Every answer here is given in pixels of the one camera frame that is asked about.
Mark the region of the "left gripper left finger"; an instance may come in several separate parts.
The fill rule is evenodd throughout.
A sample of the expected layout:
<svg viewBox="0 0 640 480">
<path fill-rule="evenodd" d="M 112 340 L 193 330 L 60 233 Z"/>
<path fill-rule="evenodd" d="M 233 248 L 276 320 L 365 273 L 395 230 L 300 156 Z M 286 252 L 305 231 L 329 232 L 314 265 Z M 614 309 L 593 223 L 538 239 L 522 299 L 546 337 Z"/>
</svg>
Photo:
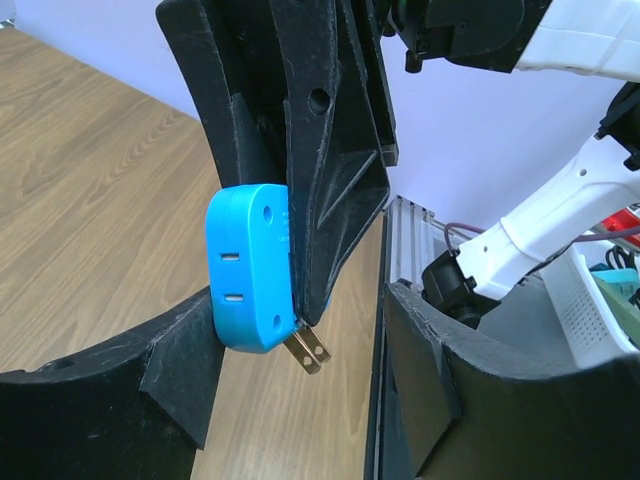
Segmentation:
<svg viewBox="0 0 640 480">
<path fill-rule="evenodd" d="M 190 478 L 224 353 L 203 288 L 90 348 L 2 373 L 2 478 Z"/>
</svg>

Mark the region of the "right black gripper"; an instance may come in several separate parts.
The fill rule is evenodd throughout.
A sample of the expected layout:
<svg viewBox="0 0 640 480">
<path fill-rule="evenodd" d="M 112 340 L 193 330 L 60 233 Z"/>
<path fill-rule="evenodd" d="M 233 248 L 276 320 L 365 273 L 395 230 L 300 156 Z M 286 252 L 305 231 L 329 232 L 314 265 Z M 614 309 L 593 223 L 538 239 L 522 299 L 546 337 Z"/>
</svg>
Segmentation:
<svg viewBox="0 0 640 480">
<path fill-rule="evenodd" d="M 392 0 L 379 3 L 379 26 L 406 48 L 405 71 L 444 58 L 469 68 L 512 72 L 550 3 L 536 0 Z"/>
</svg>

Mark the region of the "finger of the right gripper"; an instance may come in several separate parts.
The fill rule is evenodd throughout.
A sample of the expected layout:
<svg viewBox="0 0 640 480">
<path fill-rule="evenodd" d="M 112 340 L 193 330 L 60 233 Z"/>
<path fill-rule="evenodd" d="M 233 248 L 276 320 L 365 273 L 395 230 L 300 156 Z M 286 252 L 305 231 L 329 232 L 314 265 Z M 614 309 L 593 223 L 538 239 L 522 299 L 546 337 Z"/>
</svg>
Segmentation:
<svg viewBox="0 0 640 480">
<path fill-rule="evenodd" d="M 287 93 L 267 1 L 163 1 L 155 11 L 224 187 L 283 184 Z"/>
<path fill-rule="evenodd" d="M 390 194 L 395 119 L 374 1 L 275 1 L 287 97 L 294 309 L 321 319 L 341 268 Z"/>
</svg>

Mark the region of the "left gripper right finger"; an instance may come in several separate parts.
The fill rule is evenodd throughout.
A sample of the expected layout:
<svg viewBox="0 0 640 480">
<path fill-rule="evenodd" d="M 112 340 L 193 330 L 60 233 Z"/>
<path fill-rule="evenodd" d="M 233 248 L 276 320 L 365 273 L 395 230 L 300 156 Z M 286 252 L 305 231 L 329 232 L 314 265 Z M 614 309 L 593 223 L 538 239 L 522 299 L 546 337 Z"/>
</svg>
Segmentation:
<svg viewBox="0 0 640 480">
<path fill-rule="evenodd" d="M 639 358 L 567 369 L 385 289 L 412 468 L 426 479 L 635 479 Z"/>
</svg>

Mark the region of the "blue square plug adapter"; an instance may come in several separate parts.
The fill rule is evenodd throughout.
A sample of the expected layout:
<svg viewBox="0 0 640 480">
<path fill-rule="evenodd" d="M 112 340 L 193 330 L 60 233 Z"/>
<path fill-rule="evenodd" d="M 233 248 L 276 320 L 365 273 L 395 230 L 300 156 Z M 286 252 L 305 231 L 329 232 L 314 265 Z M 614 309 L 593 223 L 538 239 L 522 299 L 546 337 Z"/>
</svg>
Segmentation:
<svg viewBox="0 0 640 480">
<path fill-rule="evenodd" d="M 294 312 L 287 187 L 219 190 L 207 209 L 205 241 L 221 342 L 250 354 L 283 345 L 306 373 L 319 372 L 331 354 Z"/>
</svg>

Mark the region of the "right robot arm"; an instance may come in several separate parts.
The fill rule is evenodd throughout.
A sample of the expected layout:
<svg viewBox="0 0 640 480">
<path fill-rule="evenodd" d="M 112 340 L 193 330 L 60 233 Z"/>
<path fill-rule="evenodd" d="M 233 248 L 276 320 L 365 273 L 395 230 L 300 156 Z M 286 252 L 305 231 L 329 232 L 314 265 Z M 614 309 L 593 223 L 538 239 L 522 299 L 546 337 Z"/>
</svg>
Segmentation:
<svg viewBox="0 0 640 480">
<path fill-rule="evenodd" d="M 425 300 L 475 326 L 525 275 L 639 198 L 635 1 L 163 1 L 156 21 L 223 186 L 289 197 L 296 315 L 320 320 L 398 159 L 385 36 L 424 61 L 616 78 L 598 130 L 554 177 L 423 274 Z"/>
</svg>

